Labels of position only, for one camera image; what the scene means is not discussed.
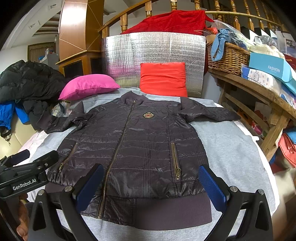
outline bolt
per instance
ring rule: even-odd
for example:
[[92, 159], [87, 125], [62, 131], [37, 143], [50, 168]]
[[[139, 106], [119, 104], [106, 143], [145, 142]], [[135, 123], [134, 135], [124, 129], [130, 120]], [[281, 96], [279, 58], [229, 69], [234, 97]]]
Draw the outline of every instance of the bolt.
[[264, 190], [263, 189], [258, 189], [258, 192], [263, 195], [264, 194]]
[[237, 192], [237, 191], [238, 191], [238, 189], [237, 189], [236, 186], [231, 186], [231, 187], [230, 187], [230, 190], [233, 191], [233, 192]]
[[70, 192], [72, 190], [72, 187], [71, 186], [66, 186], [65, 187], [65, 192]]
[[41, 189], [41, 190], [38, 191], [38, 195], [39, 196], [43, 195], [44, 193], [45, 193], [45, 190], [44, 189]]

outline pocket zipper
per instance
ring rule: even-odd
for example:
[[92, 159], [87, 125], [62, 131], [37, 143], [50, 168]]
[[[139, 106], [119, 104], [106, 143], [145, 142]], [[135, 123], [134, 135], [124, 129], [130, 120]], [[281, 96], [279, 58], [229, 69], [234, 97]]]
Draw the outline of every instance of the pocket zipper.
[[179, 180], [181, 176], [181, 168], [178, 162], [178, 155], [177, 155], [177, 149], [176, 144], [174, 142], [171, 143], [172, 147], [172, 154], [173, 154], [173, 164], [174, 164], [174, 171], [176, 179]]
[[74, 151], [75, 151], [75, 149], [76, 149], [76, 147], [77, 147], [77, 142], [75, 143], [75, 145], [74, 145], [74, 147], [73, 147], [73, 149], [70, 151], [70, 154], [67, 156], [67, 158], [60, 164], [60, 166], [59, 166], [59, 172], [61, 172], [62, 171], [62, 169], [63, 169], [63, 167], [64, 167], [64, 164], [70, 159], [70, 157], [73, 155], [73, 153], [74, 153]]

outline basket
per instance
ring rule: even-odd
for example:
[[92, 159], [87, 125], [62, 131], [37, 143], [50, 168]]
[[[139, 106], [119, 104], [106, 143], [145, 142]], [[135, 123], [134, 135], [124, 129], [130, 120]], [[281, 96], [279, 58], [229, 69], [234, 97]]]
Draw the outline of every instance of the basket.
[[250, 53], [237, 45], [225, 43], [222, 59], [213, 62], [211, 58], [212, 44], [213, 43], [207, 43], [209, 68], [241, 76], [242, 64], [249, 65]]

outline gray bed sheet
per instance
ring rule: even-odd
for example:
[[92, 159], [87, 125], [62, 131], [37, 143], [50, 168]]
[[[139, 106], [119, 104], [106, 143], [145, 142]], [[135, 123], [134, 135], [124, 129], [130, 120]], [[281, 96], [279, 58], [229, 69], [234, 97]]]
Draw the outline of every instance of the gray bed sheet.
[[[118, 98], [130, 90], [138, 95], [143, 94], [152, 100], [173, 100], [180, 102], [179, 97], [149, 95], [141, 92], [138, 88], [120, 88], [112, 93], [94, 95], [83, 99], [85, 112], [88, 112], [97, 105], [105, 104]], [[192, 99], [205, 106], [215, 107], [212, 100]], [[73, 103], [71, 108], [74, 108], [80, 101]], [[276, 209], [274, 192], [252, 138], [245, 135], [234, 122], [224, 121], [215, 123], [205, 119], [194, 121], [190, 124], [195, 128], [204, 145], [209, 165], [213, 172], [218, 177], [223, 178], [229, 186], [235, 185], [241, 191], [255, 192], [259, 188], [263, 189], [266, 193], [270, 212], [273, 213]], [[49, 151], [56, 150], [62, 140], [74, 128], [73, 126], [64, 132], [51, 133], [44, 140], [43, 144], [38, 147], [31, 161]], [[34, 190], [29, 193], [30, 201], [34, 201], [37, 191]], [[83, 219], [98, 240], [204, 240], [221, 216], [221, 213], [215, 210], [212, 203], [211, 211], [213, 219], [211, 223], [198, 227], [168, 231], [141, 230], [85, 216], [83, 216]], [[62, 225], [68, 228], [63, 212], [58, 210], [58, 214]], [[237, 233], [243, 215], [244, 210], [241, 210], [230, 235]]]

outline jacket zipper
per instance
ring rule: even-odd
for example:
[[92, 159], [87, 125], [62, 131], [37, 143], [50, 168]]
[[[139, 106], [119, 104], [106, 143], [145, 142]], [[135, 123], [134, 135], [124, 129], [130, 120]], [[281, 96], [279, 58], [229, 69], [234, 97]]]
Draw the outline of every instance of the jacket zipper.
[[67, 158], [60, 164], [60, 166], [59, 166], [59, 172], [61, 172], [62, 171], [62, 169], [63, 169], [63, 167], [64, 167], [64, 164], [70, 159], [70, 157], [73, 155], [73, 153], [74, 153], [74, 151], [75, 151], [75, 149], [76, 149], [76, 147], [77, 147], [77, 142], [75, 143], [75, 145], [74, 145], [74, 147], [73, 147], [73, 149], [70, 151], [70, 154], [67, 156]]
[[171, 148], [172, 148], [172, 154], [173, 154], [173, 166], [174, 166], [176, 180], [180, 180], [181, 168], [178, 161], [176, 144], [174, 142], [171, 143]]
[[116, 150], [115, 150], [115, 153], [113, 155], [112, 161], [111, 161], [111, 163], [110, 163], [110, 165], [109, 165], [109, 167], [107, 169], [107, 172], [106, 172], [106, 176], [105, 176], [105, 180], [104, 180], [104, 185], [103, 185], [102, 200], [101, 200], [101, 205], [100, 205], [99, 213], [98, 213], [98, 218], [100, 218], [100, 219], [102, 219], [103, 208], [104, 208], [104, 205], [105, 205], [106, 189], [107, 189], [107, 179], [108, 179], [108, 176], [109, 176], [109, 173], [110, 173], [110, 169], [111, 169], [111, 167], [113, 165], [113, 162], [115, 161], [115, 158], [117, 156], [118, 149], [121, 146], [121, 143], [122, 143], [122, 140], [123, 140], [125, 131], [126, 131], [126, 126], [127, 126], [127, 123], [128, 123], [128, 121], [130, 119], [130, 115], [131, 115], [131, 112], [133, 111], [133, 108], [134, 108], [135, 103], [136, 103], [136, 101], [134, 100], [133, 101], [133, 104], [131, 106], [131, 111], [128, 114], [128, 119], [126, 121], [126, 124], [124, 125], [123, 132], [122, 132], [122, 135], [120, 137], [119, 143], [118, 143], [118, 145], [116, 147]]

